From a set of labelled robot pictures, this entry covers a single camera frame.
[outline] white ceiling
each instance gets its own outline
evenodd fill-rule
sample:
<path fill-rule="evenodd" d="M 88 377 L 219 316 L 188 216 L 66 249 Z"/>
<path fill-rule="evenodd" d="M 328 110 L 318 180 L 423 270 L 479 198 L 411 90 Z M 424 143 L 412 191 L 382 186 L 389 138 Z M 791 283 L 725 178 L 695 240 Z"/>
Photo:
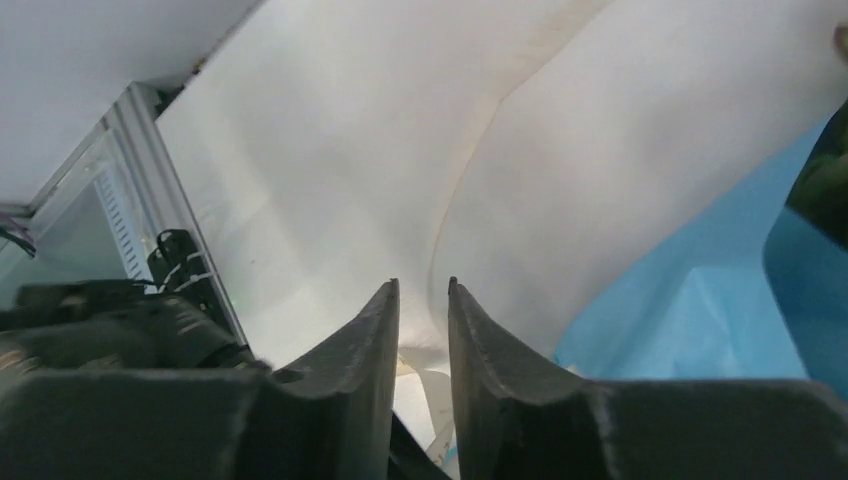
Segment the white ceiling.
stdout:
<path fill-rule="evenodd" d="M 256 3 L 0 1 L 0 203 L 29 203 L 130 82 L 184 78 Z"/>

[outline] blue fabric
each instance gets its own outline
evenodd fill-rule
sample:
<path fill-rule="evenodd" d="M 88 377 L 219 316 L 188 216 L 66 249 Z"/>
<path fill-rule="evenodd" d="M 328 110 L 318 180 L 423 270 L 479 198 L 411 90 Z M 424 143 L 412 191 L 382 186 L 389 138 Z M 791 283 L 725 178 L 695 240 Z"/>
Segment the blue fabric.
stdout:
<path fill-rule="evenodd" d="M 634 264 L 571 323 L 554 360 L 603 379 L 805 378 L 763 249 L 823 127 Z"/>

